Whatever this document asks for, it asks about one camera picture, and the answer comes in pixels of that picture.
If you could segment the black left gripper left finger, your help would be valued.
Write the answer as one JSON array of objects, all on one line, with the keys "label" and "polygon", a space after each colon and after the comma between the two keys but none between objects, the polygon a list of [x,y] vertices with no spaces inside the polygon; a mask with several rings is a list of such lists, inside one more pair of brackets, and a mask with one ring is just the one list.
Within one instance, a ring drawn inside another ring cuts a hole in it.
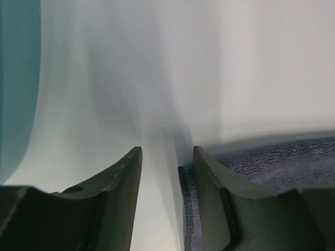
[{"label": "black left gripper left finger", "polygon": [[63,192],[1,186],[1,250],[130,250],[141,169],[135,147]]}]

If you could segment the dark grey-blue towel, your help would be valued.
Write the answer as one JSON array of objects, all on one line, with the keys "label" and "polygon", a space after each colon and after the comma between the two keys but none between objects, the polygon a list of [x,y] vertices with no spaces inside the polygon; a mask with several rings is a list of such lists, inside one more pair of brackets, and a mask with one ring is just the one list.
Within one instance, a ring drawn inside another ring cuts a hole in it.
[{"label": "dark grey-blue towel", "polygon": [[[177,153],[184,200],[184,249],[205,250],[196,191],[194,147],[189,146]],[[309,186],[334,188],[332,137],[282,142],[253,139],[214,146],[204,151],[234,173],[279,192]]]}]

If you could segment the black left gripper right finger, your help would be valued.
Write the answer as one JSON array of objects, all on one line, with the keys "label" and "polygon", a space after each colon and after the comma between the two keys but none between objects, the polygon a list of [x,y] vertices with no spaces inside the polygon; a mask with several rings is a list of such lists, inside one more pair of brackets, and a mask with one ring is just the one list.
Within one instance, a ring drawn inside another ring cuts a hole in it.
[{"label": "black left gripper right finger", "polygon": [[334,250],[334,188],[279,192],[193,149],[205,250]]}]

